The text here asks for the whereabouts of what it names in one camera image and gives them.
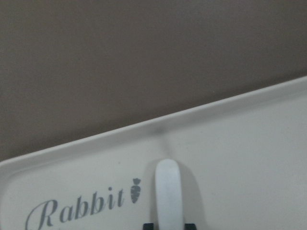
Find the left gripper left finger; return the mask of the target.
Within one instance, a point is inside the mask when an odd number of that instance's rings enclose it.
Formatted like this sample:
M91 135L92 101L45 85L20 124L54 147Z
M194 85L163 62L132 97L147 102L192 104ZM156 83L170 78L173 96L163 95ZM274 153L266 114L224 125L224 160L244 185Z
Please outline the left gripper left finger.
M154 223L144 223L143 230L154 230Z

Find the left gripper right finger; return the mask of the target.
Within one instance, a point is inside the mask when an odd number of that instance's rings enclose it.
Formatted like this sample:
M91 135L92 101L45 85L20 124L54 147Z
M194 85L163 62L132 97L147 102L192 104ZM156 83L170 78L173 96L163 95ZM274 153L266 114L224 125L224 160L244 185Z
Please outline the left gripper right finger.
M184 230L197 230L197 226L194 223L185 223Z

